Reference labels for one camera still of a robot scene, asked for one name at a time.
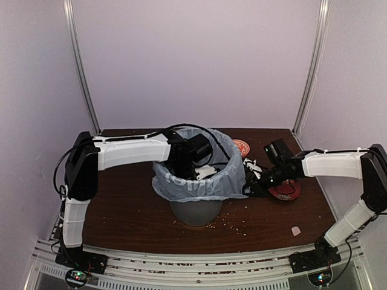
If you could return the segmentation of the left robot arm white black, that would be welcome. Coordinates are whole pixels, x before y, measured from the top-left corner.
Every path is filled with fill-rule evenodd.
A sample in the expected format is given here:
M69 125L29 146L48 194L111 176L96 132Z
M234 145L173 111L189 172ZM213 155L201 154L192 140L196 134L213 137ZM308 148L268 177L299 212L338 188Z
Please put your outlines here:
M64 259L73 268L81 268L88 262L83 251L83 226L88 205L99 190L100 171L159 162L166 163L176 177L195 180L198 163L212 154L211 143L203 134L184 138L174 128L124 137L81 132L74 146L64 154L64 185L58 190L62 201L60 250Z

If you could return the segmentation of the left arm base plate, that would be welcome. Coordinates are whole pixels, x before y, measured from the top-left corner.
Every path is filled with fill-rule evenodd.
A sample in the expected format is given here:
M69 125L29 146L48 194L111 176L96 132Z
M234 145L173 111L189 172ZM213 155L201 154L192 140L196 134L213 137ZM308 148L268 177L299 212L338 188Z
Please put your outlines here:
M108 257L103 254L95 254L81 251L79 253L59 253L55 262L68 268L79 269L92 274L104 274Z

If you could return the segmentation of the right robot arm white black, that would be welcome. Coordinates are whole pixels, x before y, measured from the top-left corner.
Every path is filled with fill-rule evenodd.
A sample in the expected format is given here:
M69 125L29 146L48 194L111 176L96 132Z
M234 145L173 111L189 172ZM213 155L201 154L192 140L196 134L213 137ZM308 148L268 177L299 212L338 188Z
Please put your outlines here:
M294 154L280 138L264 150L272 168L262 170L255 162L244 161L246 184L242 192L248 197L265 197L284 181L301 178L330 176L363 182L359 201L315 241L308 258L314 266L334 261L340 244L386 212L386 152L381 144L366 149L313 149Z

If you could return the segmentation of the light blue plastic trash bag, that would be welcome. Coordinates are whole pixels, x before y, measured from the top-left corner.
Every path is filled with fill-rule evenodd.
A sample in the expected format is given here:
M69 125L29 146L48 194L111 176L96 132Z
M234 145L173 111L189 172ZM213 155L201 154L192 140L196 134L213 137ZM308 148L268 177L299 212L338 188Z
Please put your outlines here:
M246 199L242 189L246 184L244 166L239 149L226 134L210 129L213 135L194 128L182 127L177 130L184 138L203 134L209 139L213 156L200 164L221 163L218 173L200 181L178 178L163 163L153 163L155 176L152 179L154 192L169 202L224 201L226 199Z

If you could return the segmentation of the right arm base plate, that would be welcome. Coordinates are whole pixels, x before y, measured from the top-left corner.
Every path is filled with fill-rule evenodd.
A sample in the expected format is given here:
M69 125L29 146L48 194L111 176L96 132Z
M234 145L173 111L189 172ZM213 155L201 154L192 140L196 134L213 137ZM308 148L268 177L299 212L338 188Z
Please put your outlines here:
M289 256L290 266L294 274L311 271L319 268L327 268L332 263L339 263L341 256L338 253L333 253L326 256L318 256L315 250L296 252Z

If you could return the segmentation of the grey mesh trash bin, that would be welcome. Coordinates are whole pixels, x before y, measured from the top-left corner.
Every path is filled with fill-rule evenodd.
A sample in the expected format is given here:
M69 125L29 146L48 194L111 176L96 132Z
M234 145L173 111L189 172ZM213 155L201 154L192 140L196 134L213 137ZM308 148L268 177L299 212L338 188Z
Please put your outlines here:
M174 216L190 227L202 227L219 215L223 201L170 202Z

